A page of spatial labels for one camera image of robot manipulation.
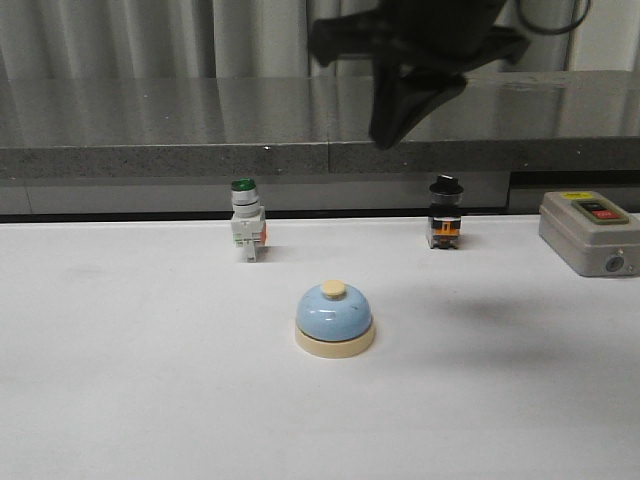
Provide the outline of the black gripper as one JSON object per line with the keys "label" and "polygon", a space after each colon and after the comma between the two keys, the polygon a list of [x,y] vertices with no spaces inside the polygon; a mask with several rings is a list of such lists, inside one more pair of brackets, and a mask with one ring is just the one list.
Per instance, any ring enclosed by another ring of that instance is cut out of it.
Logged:
{"label": "black gripper", "polygon": [[[504,5],[380,1],[370,10],[315,21],[308,50],[323,67],[337,60],[373,60],[369,136],[377,148],[392,148],[465,90],[466,77],[452,73],[495,60],[515,63],[524,55],[529,40],[496,24]],[[402,65],[416,68],[403,74]]]}

